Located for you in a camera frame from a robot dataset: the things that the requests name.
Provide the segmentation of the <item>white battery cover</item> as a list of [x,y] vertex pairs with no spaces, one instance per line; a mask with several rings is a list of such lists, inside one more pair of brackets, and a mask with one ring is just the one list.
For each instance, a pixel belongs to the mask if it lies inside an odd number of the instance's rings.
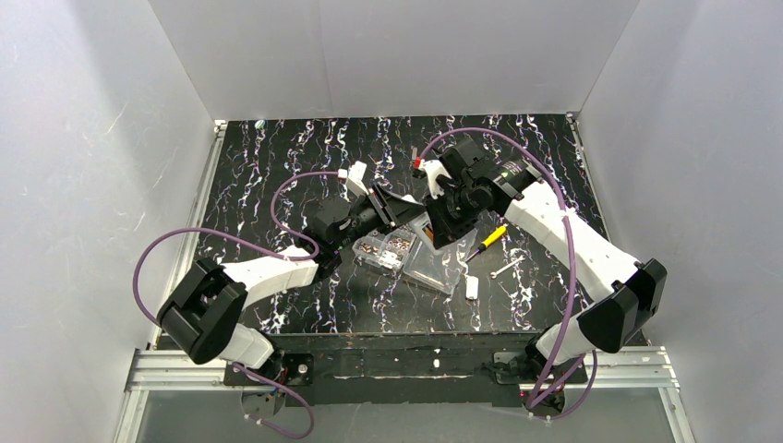
[[478,278],[467,275],[465,277],[465,298],[474,301],[478,298]]

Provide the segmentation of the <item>white remote control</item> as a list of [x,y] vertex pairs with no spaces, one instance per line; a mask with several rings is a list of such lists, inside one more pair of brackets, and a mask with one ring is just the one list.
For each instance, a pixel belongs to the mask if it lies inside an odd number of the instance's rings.
[[437,251],[437,248],[434,246],[433,242],[431,242],[428,237],[426,236],[426,233],[424,229],[430,225],[431,221],[426,212],[423,212],[422,214],[418,215],[414,219],[412,219],[410,222],[408,222],[408,227],[411,231],[414,232],[414,234],[418,237],[418,239],[423,243],[424,246],[426,246],[430,251],[435,253]]

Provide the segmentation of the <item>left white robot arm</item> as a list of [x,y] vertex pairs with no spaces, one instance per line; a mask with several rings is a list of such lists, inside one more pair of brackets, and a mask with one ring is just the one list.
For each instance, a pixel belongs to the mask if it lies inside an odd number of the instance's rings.
[[247,307],[329,277],[341,265],[344,248],[373,231],[391,232],[425,211],[412,197],[381,186],[353,203],[326,198],[310,216],[304,238],[274,256],[227,265],[195,261],[159,309],[158,323],[197,365],[223,359],[260,369],[277,350],[264,333],[241,324]]

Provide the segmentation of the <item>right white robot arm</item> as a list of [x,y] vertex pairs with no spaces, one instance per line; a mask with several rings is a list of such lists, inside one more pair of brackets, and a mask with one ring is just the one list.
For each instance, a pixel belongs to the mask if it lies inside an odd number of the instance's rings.
[[583,354],[617,353],[657,312],[668,277],[656,259],[641,262],[593,229],[553,175],[519,143],[519,159],[495,161],[471,138],[414,168],[428,180],[431,243],[441,248],[489,211],[527,232],[569,271],[562,320],[533,338],[528,365],[542,371]]

